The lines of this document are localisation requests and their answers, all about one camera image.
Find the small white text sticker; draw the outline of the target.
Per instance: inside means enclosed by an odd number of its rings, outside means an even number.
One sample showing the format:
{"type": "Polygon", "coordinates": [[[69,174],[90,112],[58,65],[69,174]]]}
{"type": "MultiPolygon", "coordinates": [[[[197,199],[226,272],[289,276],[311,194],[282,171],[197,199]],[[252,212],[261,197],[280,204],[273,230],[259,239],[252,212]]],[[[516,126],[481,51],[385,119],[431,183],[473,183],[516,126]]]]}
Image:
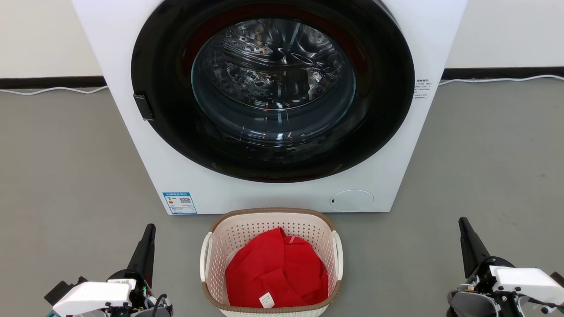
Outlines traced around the small white text sticker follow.
{"type": "Polygon", "coordinates": [[[433,83],[429,79],[417,79],[414,86],[413,99],[427,99],[433,83]]]}

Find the white perforated laundry basket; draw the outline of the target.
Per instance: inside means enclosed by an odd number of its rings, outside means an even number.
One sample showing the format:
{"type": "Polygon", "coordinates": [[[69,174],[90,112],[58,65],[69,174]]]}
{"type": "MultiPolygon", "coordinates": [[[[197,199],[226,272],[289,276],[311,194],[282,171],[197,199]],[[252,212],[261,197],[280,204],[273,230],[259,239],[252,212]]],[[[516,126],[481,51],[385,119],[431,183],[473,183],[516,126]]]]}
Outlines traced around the white perforated laundry basket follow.
{"type": "Polygon", "coordinates": [[[322,213],[294,207],[262,207],[231,211],[206,235],[200,253],[200,279],[208,301],[226,317],[320,317],[337,297],[344,274],[344,253],[333,223],[322,213]],[[308,241],[328,270],[328,299],[289,308],[247,308],[228,301],[224,274],[236,253],[252,238],[280,227],[308,241]]]}

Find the round white filter cover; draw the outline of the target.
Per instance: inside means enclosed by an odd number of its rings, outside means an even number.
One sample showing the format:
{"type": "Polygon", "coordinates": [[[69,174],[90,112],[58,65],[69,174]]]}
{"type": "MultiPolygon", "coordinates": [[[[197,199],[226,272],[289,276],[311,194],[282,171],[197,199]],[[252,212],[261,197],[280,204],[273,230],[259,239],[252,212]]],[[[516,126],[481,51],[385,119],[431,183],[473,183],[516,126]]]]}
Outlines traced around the round white filter cover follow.
{"type": "Polygon", "coordinates": [[[367,210],[374,200],[374,196],[367,191],[349,189],[333,195],[330,199],[330,206],[335,211],[354,213],[367,210]]]}

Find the steel washer drum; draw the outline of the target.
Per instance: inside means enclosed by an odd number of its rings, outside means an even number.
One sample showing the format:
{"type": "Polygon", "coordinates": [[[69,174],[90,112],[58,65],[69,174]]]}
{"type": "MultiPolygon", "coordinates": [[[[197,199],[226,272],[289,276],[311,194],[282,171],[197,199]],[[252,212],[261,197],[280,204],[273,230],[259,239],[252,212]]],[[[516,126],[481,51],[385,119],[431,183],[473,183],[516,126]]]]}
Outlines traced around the steel washer drum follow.
{"type": "Polygon", "coordinates": [[[191,69],[211,122],[260,146],[307,143],[350,110],[355,70],[337,41],[295,20],[243,21],[212,36],[191,69]]]}

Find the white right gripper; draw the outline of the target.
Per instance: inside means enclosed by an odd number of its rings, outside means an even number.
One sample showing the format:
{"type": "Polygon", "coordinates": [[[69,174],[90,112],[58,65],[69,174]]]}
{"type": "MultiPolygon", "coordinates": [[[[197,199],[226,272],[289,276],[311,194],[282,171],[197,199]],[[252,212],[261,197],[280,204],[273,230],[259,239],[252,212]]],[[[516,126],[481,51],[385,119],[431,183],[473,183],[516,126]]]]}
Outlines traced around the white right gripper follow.
{"type": "Polygon", "coordinates": [[[564,304],[564,282],[538,268],[517,268],[490,256],[467,217],[458,220],[464,275],[473,291],[488,297],[528,297],[536,304],[564,304]]]}

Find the black round glass washer door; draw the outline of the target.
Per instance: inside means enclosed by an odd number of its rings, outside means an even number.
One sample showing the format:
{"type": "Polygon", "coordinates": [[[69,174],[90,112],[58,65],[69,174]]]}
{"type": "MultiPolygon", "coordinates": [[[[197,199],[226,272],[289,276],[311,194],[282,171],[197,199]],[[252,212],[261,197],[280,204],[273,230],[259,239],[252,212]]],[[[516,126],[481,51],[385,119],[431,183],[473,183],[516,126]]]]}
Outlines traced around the black round glass washer door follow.
{"type": "Polygon", "coordinates": [[[153,129],[204,168],[237,179],[295,183],[326,178],[381,150],[412,103],[415,61],[407,39],[379,0],[163,0],[143,24],[131,61],[134,93],[147,96],[153,129]],[[202,46],[228,26],[281,18],[335,39],[355,70],[350,110],[307,143],[260,146],[209,120],[192,92],[202,46]]]}

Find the red garment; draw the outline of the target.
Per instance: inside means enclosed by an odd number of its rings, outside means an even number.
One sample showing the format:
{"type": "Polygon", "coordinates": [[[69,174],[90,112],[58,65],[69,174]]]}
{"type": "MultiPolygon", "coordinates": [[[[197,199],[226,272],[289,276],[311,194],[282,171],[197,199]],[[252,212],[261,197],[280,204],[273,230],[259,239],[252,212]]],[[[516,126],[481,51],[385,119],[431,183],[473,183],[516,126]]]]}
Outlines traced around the red garment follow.
{"type": "Polygon", "coordinates": [[[316,305],[328,299],[326,266],[312,245],[282,228],[254,237],[230,261],[225,272],[232,306],[263,309],[259,297],[272,295],[273,308],[316,305]]]}

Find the white front-load washing machine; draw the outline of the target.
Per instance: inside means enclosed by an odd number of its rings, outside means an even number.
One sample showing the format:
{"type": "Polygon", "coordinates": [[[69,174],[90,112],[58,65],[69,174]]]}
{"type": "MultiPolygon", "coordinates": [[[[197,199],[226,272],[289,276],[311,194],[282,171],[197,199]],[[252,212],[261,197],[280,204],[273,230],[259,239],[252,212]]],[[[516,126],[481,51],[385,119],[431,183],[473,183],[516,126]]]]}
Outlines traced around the white front-load washing machine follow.
{"type": "Polygon", "coordinates": [[[429,79],[427,99],[413,99],[407,116],[388,143],[352,168],[326,178],[264,183],[219,174],[189,160],[141,118],[133,98],[131,61],[143,24],[163,0],[72,0],[115,104],[165,206],[163,192],[189,192],[197,214],[223,214],[255,207],[297,207],[337,212],[336,193],[360,189],[374,196],[359,212],[389,212],[429,112],[468,0],[379,0],[407,39],[415,61],[415,81],[429,79]]]}

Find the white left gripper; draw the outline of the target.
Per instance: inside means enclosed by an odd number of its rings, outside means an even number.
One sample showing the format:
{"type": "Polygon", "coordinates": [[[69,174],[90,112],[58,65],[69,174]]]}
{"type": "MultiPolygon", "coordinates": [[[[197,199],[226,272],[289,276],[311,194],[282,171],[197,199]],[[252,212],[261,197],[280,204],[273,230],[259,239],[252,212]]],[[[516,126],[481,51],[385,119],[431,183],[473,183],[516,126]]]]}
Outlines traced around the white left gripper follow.
{"type": "Polygon", "coordinates": [[[154,224],[147,224],[127,269],[105,282],[87,281],[70,290],[52,311],[59,317],[151,317],[155,255],[154,224]]]}

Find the blue energy label sticker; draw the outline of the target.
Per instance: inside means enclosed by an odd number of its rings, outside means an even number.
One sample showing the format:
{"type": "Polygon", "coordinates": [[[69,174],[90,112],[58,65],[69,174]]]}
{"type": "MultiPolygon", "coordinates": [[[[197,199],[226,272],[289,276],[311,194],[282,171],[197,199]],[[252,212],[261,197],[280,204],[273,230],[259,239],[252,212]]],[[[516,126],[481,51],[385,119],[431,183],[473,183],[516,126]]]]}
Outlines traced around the blue energy label sticker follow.
{"type": "Polygon", "coordinates": [[[165,206],[172,215],[197,214],[195,204],[189,192],[163,192],[165,206]]]}

